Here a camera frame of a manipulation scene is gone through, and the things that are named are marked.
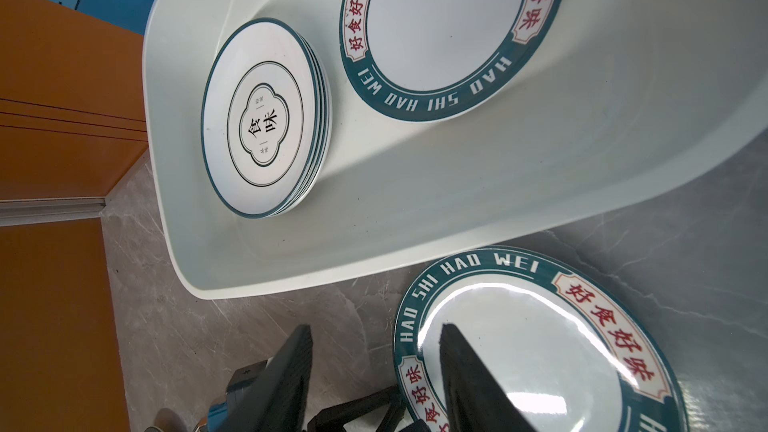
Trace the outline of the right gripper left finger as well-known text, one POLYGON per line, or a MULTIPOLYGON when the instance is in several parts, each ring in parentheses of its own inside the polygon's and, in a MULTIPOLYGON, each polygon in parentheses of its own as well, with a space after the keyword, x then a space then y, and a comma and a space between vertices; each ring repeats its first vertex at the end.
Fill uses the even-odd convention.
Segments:
POLYGON ((312 358, 311 328, 299 325, 218 431, 302 431, 312 358))

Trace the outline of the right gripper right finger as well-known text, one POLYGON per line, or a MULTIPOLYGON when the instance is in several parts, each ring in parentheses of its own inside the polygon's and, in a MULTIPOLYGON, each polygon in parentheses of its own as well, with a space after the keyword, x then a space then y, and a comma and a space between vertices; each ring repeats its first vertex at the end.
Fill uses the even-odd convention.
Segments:
POLYGON ((439 353, 451 431, 535 431, 456 325, 442 327, 439 353))

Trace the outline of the cloud pattern white plate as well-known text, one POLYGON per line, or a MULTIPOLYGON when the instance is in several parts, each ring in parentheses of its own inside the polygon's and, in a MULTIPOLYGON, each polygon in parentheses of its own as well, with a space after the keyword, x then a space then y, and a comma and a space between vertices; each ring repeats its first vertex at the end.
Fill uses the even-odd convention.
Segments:
POLYGON ((261 219, 297 206, 332 130, 330 83, 306 39, 271 17, 239 27, 211 67, 200 128, 206 172, 228 209, 261 219))

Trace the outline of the white plastic bin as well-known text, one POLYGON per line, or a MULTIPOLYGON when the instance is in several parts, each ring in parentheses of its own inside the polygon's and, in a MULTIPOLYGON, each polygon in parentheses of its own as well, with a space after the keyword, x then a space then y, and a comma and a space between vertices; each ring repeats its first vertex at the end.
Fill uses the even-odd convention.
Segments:
POLYGON ((767 0, 560 0, 533 57, 447 120, 366 104, 343 66, 343 0, 155 0, 143 85, 166 244, 203 299, 357 278, 630 205, 700 176, 767 126, 767 0), (201 111, 227 38, 286 22, 329 80, 331 140, 305 200, 237 214, 205 167, 201 111))

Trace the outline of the green lettered rim plate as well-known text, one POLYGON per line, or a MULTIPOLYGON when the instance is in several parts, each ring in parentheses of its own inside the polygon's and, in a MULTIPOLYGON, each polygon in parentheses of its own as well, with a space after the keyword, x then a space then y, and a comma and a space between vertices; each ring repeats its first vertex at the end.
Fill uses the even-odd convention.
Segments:
POLYGON ((543 42, 562 0, 343 0, 346 76, 404 122, 467 113, 499 93, 543 42))

